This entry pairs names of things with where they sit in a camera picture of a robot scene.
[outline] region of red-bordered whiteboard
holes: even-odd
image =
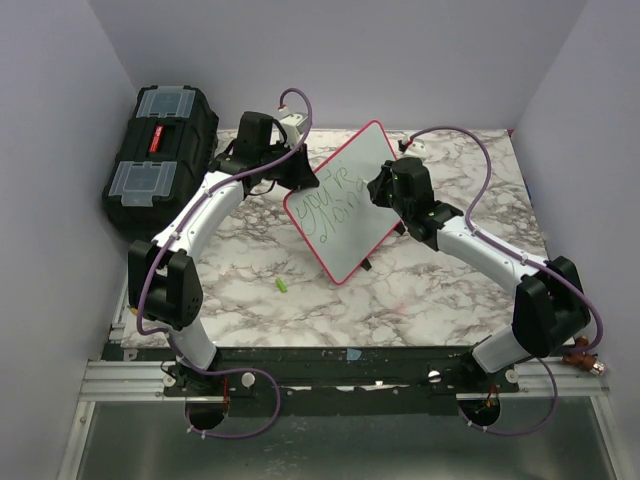
[[[387,160],[395,160],[393,148],[382,124],[373,120],[315,169],[318,188],[284,199],[302,238],[338,285],[400,222],[392,209],[373,205],[366,188]]]

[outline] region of marble table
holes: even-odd
[[[225,146],[235,132],[220,133]],[[314,130],[307,143],[318,165],[355,131]],[[391,132],[391,143],[405,132]],[[493,178],[475,211],[488,231],[545,255],[542,235],[505,130],[477,131],[491,153]],[[456,132],[422,137],[436,198],[466,209],[485,175],[475,143]],[[267,185],[256,187],[257,191]],[[360,269],[335,285],[286,215],[286,191],[249,197],[212,237],[198,264],[202,321],[220,346],[344,347],[471,345],[511,322],[513,302],[455,258],[392,233]],[[276,286],[281,278],[288,288]],[[126,310],[122,346],[164,347],[141,337]]]

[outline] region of toolbox lid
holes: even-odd
[[[176,166],[177,162],[120,162],[109,196],[120,195],[124,207],[153,207],[152,197],[171,192]]]
[[[195,90],[184,87],[158,87],[146,90],[142,95],[136,118],[189,118],[195,96]]]

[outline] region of wall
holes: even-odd
[[[134,85],[205,90],[224,127],[303,88],[316,126],[510,127],[584,0],[89,0]]]
[[[3,2],[0,63],[0,476],[47,479],[124,275],[99,195],[135,98],[84,0]]]
[[[617,421],[640,472],[640,4],[588,2],[516,127],[551,253],[578,265],[605,321]]]

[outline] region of green object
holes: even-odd
[[[279,278],[276,278],[276,285],[278,286],[278,288],[282,293],[287,293],[287,286]]]

